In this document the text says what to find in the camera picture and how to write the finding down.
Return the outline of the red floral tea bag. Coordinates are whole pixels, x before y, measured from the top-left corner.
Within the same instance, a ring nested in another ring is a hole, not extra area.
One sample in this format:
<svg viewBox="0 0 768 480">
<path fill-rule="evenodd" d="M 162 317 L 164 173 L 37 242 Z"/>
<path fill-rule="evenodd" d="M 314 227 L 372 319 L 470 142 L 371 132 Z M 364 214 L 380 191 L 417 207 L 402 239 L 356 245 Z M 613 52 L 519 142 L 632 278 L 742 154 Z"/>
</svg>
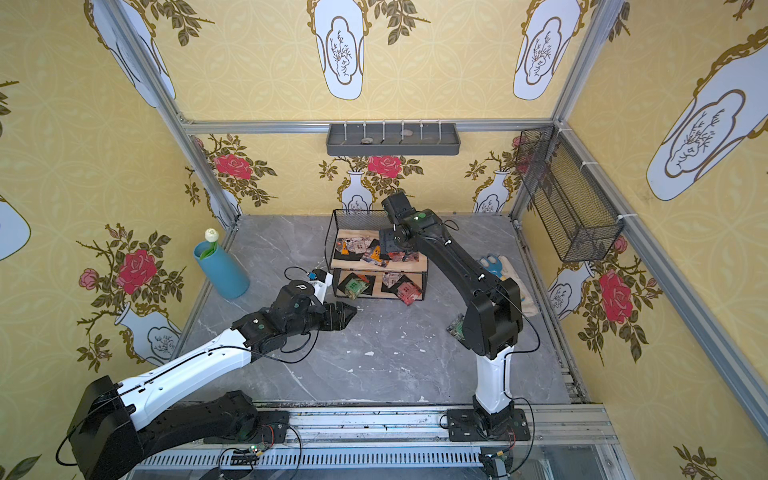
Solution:
<svg viewBox="0 0 768 480">
<path fill-rule="evenodd" d="M 407 306 L 422 299 L 421 289 L 412 282 L 404 282 L 397 289 L 398 298 Z"/>
</svg>

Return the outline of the red house tea bag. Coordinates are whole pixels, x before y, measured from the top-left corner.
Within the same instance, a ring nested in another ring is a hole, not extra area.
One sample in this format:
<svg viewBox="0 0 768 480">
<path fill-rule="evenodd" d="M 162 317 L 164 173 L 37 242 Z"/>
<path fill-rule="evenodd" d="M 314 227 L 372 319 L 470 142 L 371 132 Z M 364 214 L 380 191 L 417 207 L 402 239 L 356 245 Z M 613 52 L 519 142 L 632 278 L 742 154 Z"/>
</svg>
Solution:
<svg viewBox="0 0 768 480">
<path fill-rule="evenodd" d="M 397 263 L 419 262 L 420 260 L 419 253 L 415 251 L 389 252 L 387 257 L 390 262 Z"/>
</svg>

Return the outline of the green tea bag top shelf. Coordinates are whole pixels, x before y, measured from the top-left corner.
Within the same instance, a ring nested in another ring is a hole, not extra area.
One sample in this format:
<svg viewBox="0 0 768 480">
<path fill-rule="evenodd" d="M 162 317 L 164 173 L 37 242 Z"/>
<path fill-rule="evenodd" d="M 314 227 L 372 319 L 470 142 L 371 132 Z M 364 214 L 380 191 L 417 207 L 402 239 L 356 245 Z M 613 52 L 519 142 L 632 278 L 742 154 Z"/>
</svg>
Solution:
<svg viewBox="0 0 768 480">
<path fill-rule="evenodd" d="M 465 341 L 463 333 L 464 316 L 459 315 L 447 328 L 446 331 L 459 342 Z"/>
</svg>

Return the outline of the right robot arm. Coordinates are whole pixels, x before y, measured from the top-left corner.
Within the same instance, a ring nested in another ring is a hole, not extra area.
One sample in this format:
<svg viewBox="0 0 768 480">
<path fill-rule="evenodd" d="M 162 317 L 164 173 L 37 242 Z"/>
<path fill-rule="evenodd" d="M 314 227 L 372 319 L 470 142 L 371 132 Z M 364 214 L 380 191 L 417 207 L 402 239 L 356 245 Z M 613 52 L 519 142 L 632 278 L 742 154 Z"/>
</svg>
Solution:
<svg viewBox="0 0 768 480">
<path fill-rule="evenodd" d="M 382 201 L 391 226 L 380 232 L 387 247 L 416 251 L 427 257 L 456 288 L 466 313 L 455 324 L 460 341 L 476 354 L 477 387 L 473 409 L 486 434 L 512 423 L 514 399 L 509 391 L 508 358 L 524 325 L 521 290 L 483 267 L 453 238 L 446 223 L 432 210 L 417 210 L 403 192 Z"/>
</svg>

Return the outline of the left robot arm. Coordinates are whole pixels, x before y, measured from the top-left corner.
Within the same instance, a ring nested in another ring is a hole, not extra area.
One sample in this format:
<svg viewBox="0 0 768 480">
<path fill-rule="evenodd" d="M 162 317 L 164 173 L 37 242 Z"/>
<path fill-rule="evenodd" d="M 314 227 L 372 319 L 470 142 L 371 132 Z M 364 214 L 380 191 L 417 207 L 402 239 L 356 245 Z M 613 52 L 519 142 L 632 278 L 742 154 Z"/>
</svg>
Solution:
<svg viewBox="0 0 768 480">
<path fill-rule="evenodd" d="M 258 411 L 241 391 L 187 407 L 179 401 L 217 378 L 268 359 L 296 335 L 342 331 L 357 313 L 325 301 L 326 286 L 293 280 L 273 303 L 234 321 L 206 344 L 142 375 L 103 376 L 84 390 L 65 435 L 86 479 L 119 479 L 146 458 L 205 437 L 253 431 Z"/>
</svg>

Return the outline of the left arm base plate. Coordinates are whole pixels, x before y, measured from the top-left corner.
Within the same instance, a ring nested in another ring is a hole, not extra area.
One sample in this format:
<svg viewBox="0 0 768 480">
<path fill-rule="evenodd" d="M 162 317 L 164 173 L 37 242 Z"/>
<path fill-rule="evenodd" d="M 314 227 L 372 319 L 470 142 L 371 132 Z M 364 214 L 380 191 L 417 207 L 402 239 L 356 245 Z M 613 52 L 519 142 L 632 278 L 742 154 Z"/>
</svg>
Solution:
<svg viewBox="0 0 768 480">
<path fill-rule="evenodd" d="M 204 444 L 260 444 L 267 446 L 285 441 L 290 413 L 287 410 L 260 411 L 253 419 L 246 420 L 233 434 L 224 437 L 206 437 Z"/>
</svg>

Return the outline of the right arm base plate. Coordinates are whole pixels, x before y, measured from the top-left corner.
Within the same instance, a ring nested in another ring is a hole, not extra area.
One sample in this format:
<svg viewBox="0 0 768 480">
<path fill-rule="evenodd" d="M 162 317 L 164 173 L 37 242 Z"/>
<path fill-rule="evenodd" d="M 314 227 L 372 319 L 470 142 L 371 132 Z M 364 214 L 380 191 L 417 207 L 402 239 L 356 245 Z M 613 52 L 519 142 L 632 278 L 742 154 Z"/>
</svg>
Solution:
<svg viewBox="0 0 768 480">
<path fill-rule="evenodd" d="M 448 410 L 447 430 L 452 442 L 525 442 L 532 437 L 525 412 L 512 404 L 497 413 L 487 413 L 481 407 Z"/>
</svg>

